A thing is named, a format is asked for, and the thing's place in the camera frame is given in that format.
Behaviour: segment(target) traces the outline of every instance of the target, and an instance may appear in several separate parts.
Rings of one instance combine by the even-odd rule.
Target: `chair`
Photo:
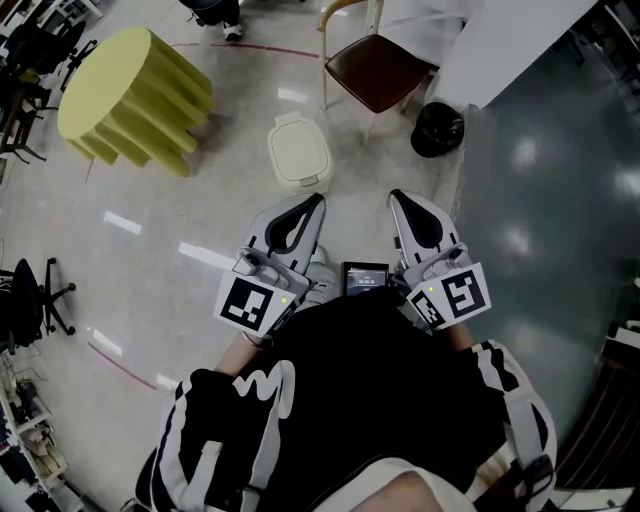
[[[41,110],[55,110],[53,107],[34,108],[30,112],[25,112],[22,108],[22,104],[27,100],[26,91],[20,89],[10,99],[8,107],[6,107],[5,115],[0,122],[0,129],[2,130],[2,139],[0,139],[0,154],[13,153],[22,162],[29,164],[28,160],[25,160],[18,151],[26,151],[30,155],[36,157],[38,160],[46,162],[47,159],[40,156],[33,149],[27,146],[29,134],[31,128],[36,119],[42,119],[38,115]]]
[[[84,59],[86,59],[89,55],[91,55],[91,52],[93,52],[93,50],[95,50],[97,46],[98,46],[98,41],[95,39],[92,39],[85,45],[85,47],[82,50],[80,50],[80,52],[78,52],[76,48],[74,48],[71,51],[71,54],[69,55],[69,63],[67,64],[67,74],[65,75],[64,80],[62,81],[62,85],[60,85],[60,90],[62,92],[67,90],[67,85],[69,83],[69,80],[71,79],[71,76],[80,67],[80,64],[82,64]]]
[[[363,144],[369,139],[376,114],[402,101],[402,110],[422,81],[438,68],[378,35],[384,0],[375,5],[371,34],[344,48],[327,60],[326,28],[339,9],[365,0],[338,0],[320,17],[320,73],[322,109],[327,108],[327,74],[371,111]]]
[[[51,317],[58,322],[67,336],[75,334],[73,327],[67,327],[54,303],[65,293],[74,291],[76,285],[69,283],[65,288],[56,293],[51,293],[51,265],[56,263],[55,258],[47,260],[47,274],[44,286],[38,286],[31,271],[31,267],[26,260],[18,262],[13,278],[11,280],[10,297],[8,302],[8,327],[10,332],[9,341],[4,348],[11,354],[15,352],[15,346],[28,347],[35,340],[42,339],[40,326],[44,320],[47,335],[56,331],[56,327],[51,325]]]

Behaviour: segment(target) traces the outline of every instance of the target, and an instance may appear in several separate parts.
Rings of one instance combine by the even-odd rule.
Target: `display screen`
[[[350,268],[347,270],[347,295],[358,295],[387,285],[386,270]]]

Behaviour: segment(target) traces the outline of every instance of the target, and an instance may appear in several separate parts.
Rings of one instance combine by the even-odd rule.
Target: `person's leg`
[[[227,41],[237,41],[242,37],[240,25],[240,4],[238,0],[222,0],[220,3],[222,32]]]

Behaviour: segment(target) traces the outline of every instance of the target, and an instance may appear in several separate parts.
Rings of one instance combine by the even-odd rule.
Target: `yellow stool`
[[[62,97],[58,130],[87,158],[112,165],[118,154],[143,167],[150,159],[189,176],[181,151],[187,133],[213,108],[211,82],[145,27],[122,30],[82,63]]]

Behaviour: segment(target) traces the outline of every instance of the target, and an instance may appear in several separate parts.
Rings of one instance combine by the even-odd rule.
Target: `black bag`
[[[464,120],[449,105],[434,101],[420,111],[411,134],[411,145],[425,158],[443,155],[464,138]]]

